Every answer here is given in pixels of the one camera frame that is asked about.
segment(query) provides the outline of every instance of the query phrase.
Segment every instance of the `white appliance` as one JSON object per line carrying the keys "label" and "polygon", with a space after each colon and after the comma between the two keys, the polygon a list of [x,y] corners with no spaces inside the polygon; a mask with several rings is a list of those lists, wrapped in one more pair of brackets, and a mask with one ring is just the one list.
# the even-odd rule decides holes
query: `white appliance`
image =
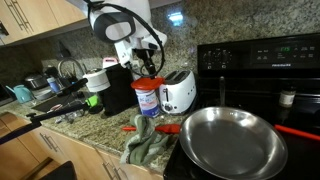
{"label": "white appliance", "polygon": [[196,83],[192,71],[173,71],[165,76],[159,87],[161,109],[168,114],[182,114],[196,96]]}
{"label": "white appliance", "polygon": [[98,92],[107,89],[110,86],[105,69],[93,69],[88,71],[83,78],[87,78],[86,86],[90,92]]}

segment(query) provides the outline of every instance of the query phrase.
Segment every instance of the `granite backsplash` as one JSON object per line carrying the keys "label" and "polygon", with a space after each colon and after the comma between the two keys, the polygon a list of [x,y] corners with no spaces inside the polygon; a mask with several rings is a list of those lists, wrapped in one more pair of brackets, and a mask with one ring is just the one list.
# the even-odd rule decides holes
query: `granite backsplash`
{"label": "granite backsplash", "polygon": [[[161,75],[176,69],[196,71],[198,44],[320,32],[319,9],[320,1],[315,0],[183,0],[153,9],[154,28],[168,35],[166,64]],[[173,26],[168,19],[168,15],[175,12],[183,15],[180,26]],[[70,50],[74,59],[86,64],[88,69],[101,67],[103,57],[116,55],[113,45],[101,42],[90,27],[86,27],[0,49],[0,81],[12,78],[6,72],[13,70],[7,67],[18,67],[13,73],[19,74],[33,68],[41,69],[41,64],[57,66],[59,61],[55,54],[59,41]],[[12,48],[23,52],[8,53]],[[160,53],[153,59],[159,63]]]}

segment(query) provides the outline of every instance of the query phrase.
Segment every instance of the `plastic jar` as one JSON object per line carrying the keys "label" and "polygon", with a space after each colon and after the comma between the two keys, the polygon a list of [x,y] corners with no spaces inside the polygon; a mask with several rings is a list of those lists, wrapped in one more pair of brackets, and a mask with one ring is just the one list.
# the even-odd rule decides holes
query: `plastic jar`
{"label": "plastic jar", "polygon": [[48,81],[51,89],[53,90],[53,92],[57,93],[60,91],[60,87],[53,77],[48,78],[47,81]]}
{"label": "plastic jar", "polygon": [[160,113],[159,101],[155,90],[163,84],[163,78],[140,78],[131,83],[135,89],[141,114],[148,117],[156,117]]}
{"label": "plastic jar", "polygon": [[297,88],[293,85],[285,86],[280,93],[279,105],[290,108],[296,95],[296,89]]}
{"label": "plastic jar", "polygon": [[136,94],[141,114],[156,117],[159,115],[159,101],[154,90],[138,90]]}

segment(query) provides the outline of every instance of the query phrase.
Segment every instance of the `wooden cabinet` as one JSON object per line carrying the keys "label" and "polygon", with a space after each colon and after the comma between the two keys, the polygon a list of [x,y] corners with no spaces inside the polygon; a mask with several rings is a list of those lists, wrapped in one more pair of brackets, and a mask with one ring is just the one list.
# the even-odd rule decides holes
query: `wooden cabinet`
{"label": "wooden cabinet", "polygon": [[47,1],[44,0],[5,0],[12,2],[26,27],[33,35],[59,27]]}
{"label": "wooden cabinet", "polygon": [[31,36],[31,32],[27,31],[18,17],[18,13],[11,3],[7,4],[7,1],[0,0],[0,21],[9,33],[9,35],[1,37],[4,44]]}
{"label": "wooden cabinet", "polygon": [[44,127],[39,127],[30,132],[30,134],[46,152],[48,157],[51,157],[59,164],[63,164],[69,160],[65,152],[57,144],[56,133],[52,133]]}
{"label": "wooden cabinet", "polygon": [[[30,122],[26,122],[24,119],[17,117],[11,113],[6,113],[2,115],[0,119],[6,125],[6,127],[8,127],[8,129],[11,131],[30,123]],[[42,148],[39,148],[38,142],[34,140],[31,133],[24,134],[20,136],[18,139],[30,152],[34,154],[34,157],[39,162],[42,162],[48,157],[47,153]]]}
{"label": "wooden cabinet", "polygon": [[59,27],[48,2],[43,0],[1,0],[0,21],[9,33],[2,37],[4,44]]}
{"label": "wooden cabinet", "polygon": [[47,0],[59,26],[69,25],[87,19],[79,8],[66,0]]}
{"label": "wooden cabinet", "polygon": [[150,179],[150,180],[161,180],[162,175],[157,172],[148,171],[145,168],[131,165],[131,164],[120,164],[120,158],[113,154],[105,153],[100,151],[103,159],[109,161],[113,177],[119,176],[116,179],[130,179],[130,180],[140,180],[140,179]]}
{"label": "wooden cabinet", "polygon": [[[10,129],[0,120],[0,137],[9,132]],[[17,138],[0,146],[0,157],[0,177],[6,180],[21,179],[39,164]]]}
{"label": "wooden cabinet", "polygon": [[[4,114],[0,116],[0,136],[28,123],[11,113]],[[8,179],[20,179],[47,157],[59,164],[71,161],[79,180],[163,179],[160,174],[145,168],[120,164],[118,156],[45,127],[34,129],[1,145],[0,155],[0,177],[10,177]]]}
{"label": "wooden cabinet", "polygon": [[64,135],[55,134],[59,147],[73,162],[79,179],[107,179],[102,160],[95,149],[87,144]]}

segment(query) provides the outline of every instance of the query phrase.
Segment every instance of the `oven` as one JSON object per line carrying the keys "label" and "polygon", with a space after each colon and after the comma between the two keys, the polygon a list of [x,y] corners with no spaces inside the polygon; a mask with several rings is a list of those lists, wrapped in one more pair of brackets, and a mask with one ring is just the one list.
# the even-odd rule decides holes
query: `oven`
{"label": "oven", "polygon": [[[219,106],[225,77],[226,106],[320,135],[320,34],[198,45],[196,109]],[[291,108],[279,105],[281,90],[296,87]],[[283,170],[271,179],[320,179],[320,142],[280,132],[288,147]],[[164,179],[220,179],[193,163],[177,141]]]}

